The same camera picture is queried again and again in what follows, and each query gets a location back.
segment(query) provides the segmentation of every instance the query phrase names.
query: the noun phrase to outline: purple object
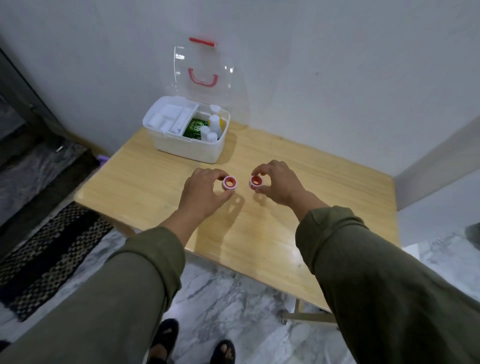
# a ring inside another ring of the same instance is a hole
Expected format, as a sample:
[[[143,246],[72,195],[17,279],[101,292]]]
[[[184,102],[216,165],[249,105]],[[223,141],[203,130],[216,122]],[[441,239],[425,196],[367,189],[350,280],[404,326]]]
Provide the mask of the purple object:
[[[103,156],[103,155],[101,155],[101,154],[99,154],[96,158],[97,158],[98,161],[100,162],[100,166],[101,166],[101,167],[103,167],[103,165],[104,165],[105,163],[107,163],[108,160],[110,159],[110,157]]]

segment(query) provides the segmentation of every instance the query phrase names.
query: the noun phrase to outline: red handle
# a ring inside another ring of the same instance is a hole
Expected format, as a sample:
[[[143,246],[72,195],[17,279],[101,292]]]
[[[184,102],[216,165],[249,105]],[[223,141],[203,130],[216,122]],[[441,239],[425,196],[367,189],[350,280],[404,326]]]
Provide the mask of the red handle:
[[[195,77],[193,76],[193,68],[188,69],[188,74],[190,75],[190,79],[194,83],[196,83],[197,85],[205,86],[205,87],[213,87],[216,85],[216,82],[218,81],[218,74],[213,75],[213,82],[211,84],[206,84],[205,82],[195,80]]]
[[[200,44],[205,44],[206,46],[209,46],[209,47],[215,47],[215,42],[212,42],[210,40],[198,39],[192,36],[189,38],[189,40],[193,43],[200,43]]]

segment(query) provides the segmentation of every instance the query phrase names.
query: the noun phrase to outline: transparent lid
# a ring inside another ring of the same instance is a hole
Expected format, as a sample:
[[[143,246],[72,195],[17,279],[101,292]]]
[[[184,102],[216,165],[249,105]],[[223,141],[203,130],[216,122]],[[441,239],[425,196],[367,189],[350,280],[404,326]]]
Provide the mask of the transparent lid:
[[[215,47],[186,42],[174,46],[172,96],[228,107],[232,104],[233,60]]]

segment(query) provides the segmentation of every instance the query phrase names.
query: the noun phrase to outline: slipper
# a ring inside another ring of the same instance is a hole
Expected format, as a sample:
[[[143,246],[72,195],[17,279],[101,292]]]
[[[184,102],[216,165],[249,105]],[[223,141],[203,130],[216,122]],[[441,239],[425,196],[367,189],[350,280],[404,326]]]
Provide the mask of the slipper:
[[[226,358],[225,353],[220,349],[222,345],[227,345],[227,350],[230,349],[232,353],[231,358]],[[233,346],[233,342],[230,340],[222,340],[220,341],[215,350],[213,350],[212,358],[210,359],[210,364],[235,364],[235,346]]]
[[[175,347],[175,343],[177,342],[179,329],[179,322],[174,318],[167,318],[166,320],[162,321],[160,326],[158,326],[158,330],[153,338],[150,348],[154,347],[155,345],[162,344],[167,351],[168,359],[173,351],[173,348]]]

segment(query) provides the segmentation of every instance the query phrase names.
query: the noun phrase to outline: table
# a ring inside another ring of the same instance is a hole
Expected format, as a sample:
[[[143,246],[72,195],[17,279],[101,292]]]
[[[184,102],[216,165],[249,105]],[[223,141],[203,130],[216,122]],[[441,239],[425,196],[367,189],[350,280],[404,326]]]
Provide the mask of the table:
[[[134,234],[132,228],[155,227],[175,211],[183,184],[195,168],[224,169],[237,178],[236,194],[200,225],[186,249],[295,296],[296,311],[282,314],[284,320],[335,322],[333,315],[301,313],[303,302],[330,310],[295,246],[295,215],[248,186],[252,170],[272,159],[287,162],[304,187],[328,205],[351,208],[373,232],[399,246],[390,176],[234,122],[215,165],[156,150],[142,127],[74,199],[128,236]],[[268,176],[264,181],[270,183]],[[221,191],[220,182],[215,190]]]

